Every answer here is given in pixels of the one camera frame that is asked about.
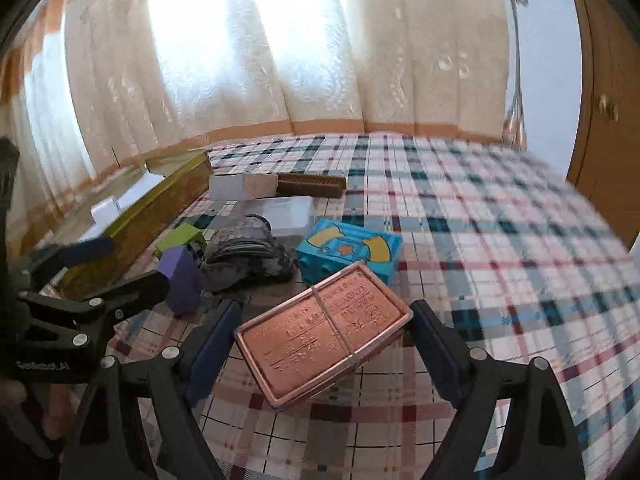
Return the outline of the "clear plastic case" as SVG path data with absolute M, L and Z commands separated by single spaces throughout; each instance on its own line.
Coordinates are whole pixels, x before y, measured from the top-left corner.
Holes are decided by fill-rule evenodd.
M 303 236 L 314 225 L 314 199 L 293 196 L 242 200 L 231 209 L 231 215 L 262 217 L 274 236 Z

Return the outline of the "small white box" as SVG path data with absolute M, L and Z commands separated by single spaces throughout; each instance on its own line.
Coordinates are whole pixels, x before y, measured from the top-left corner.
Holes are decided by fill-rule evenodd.
M 119 217 L 120 208 L 116 198 L 114 196 L 108 196 L 93 205 L 90 212 L 94 223 L 102 229 L 105 229 Z

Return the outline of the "wooden wardrobe door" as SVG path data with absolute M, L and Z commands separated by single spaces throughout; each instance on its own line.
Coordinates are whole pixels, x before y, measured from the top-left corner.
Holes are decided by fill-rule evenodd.
M 582 97 L 567 180 L 626 248 L 639 235 L 639 45 L 608 0 L 574 0 Z

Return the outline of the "brass door knob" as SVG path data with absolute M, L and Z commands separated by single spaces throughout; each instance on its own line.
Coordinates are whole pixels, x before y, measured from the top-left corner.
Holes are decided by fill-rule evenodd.
M 617 122 L 620 118 L 617 104 L 605 94 L 601 94 L 599 98 L 599 112 L 605 115 L 610 122 Z

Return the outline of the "white paper liner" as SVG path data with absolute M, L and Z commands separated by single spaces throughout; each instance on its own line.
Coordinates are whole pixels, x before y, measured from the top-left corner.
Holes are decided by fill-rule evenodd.
M 151 191 L 152 188 L 155 188 L 164 179 L 165 177 L 162 176 L 161 174 L 151 174 L 150 172 L 146 172 L 139 180 L 137 180 L 135 184 L 131 185 L 130 188 L 128 188 L 128 190 L 124 194 L 122 194 L 122 196 L 120 196 L 119 198 L 116 198 L 114 196 L 118 201 L 118 206 L 120 208 L 119 217 L 125 212 L 126 209 L 131 207 L 138 200 L 140 200 L 140 198 L 143 195 Z M 102 229 L 100 226 L 97 226 L 93 221 L 92 226 L 90 226 L 88 230 L 85 230 L 85 232 L 83 232 L 81 236 L 78 237 L 77 240 L 78 242 L 83 242 L 84 240 L 91 240 L 92 238 L 96 238 L 100 236 L 107 228 L 108 226 L 105 229 Z

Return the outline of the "gold storage tin box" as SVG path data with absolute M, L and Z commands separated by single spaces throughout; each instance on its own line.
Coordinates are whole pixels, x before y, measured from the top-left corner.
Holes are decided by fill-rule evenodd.
M 123 278 L 142 252 L 207 190 L 213 170 L 206 151 L 193 150 L 148 159 L 134 172 L 162 180 L 106 227 L 105 235 L 115 244 L 112 252 L 66 270 L 54 281 L 62 297 L 79 300 Z

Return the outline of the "white cardboard box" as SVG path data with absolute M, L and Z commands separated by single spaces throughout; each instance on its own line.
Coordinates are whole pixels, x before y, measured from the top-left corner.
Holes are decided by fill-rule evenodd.
M 258 200 L 277 194 L 276 174 L 214 174 L 209 177 L 211 200 Z

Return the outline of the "cream lace curtain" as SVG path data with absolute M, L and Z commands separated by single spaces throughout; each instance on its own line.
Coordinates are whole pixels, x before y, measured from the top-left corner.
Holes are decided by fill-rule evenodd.
M 233 138 L 499 140 L 504 0 L 36 0 L 1 58 L 27 252 L 122 167 Z

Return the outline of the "plaid bed cover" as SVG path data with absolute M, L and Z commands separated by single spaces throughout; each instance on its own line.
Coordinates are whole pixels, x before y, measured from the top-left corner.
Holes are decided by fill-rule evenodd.
M 346 179 L 314 214 L 402 238 L 393 288 L 423 299 L 499 360 L 547 359 L 590 479 L 606 477 L 639 428 L 639 273 L 572 186 L 498 146 L 322 134 L 216 146 L 218 174 L 304 172 Z M 417 479 L 451 406 L 410 339 L 394 341 L 314 398 L 273 411 L 232 351 L 200 427 L 230 479 Z

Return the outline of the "grey sequined cap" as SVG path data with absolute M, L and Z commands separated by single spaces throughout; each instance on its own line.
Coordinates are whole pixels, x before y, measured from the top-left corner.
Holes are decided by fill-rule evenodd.
M 288 282 L 295 263 L 258 214 L 234 217 L 216 229 L 200 264 L 203 288 L 222 292 L 241 287 Z

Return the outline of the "purple block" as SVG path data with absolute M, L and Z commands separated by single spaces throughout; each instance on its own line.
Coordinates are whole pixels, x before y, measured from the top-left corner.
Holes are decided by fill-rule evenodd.
M 174 315 L 192 314 L 201 303 L 202 274 L 186 246 L 166 249 L 157 270 L 169 281 L 165 304 Z

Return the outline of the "green toy brick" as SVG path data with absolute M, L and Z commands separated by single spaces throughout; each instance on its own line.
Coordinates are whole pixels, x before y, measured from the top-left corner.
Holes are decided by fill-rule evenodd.
M 205 237 L 200 229 L 190 223 L 181 223 L 180 226 L 168 232 L 155 244 L 154 255 L 160 259 L 167 249 L 186 246 L 192 242 L 202 247 L 206 246 Z

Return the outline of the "blue toy brick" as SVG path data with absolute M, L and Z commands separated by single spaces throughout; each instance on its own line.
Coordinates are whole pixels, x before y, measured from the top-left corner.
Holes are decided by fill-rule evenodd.
M 297 265 L 307 285 L 317 284 L 355 262 L 363 262 L 390 285 L 401 247 L 402 238 L 397 234 L 321 219 L 297 246 Z

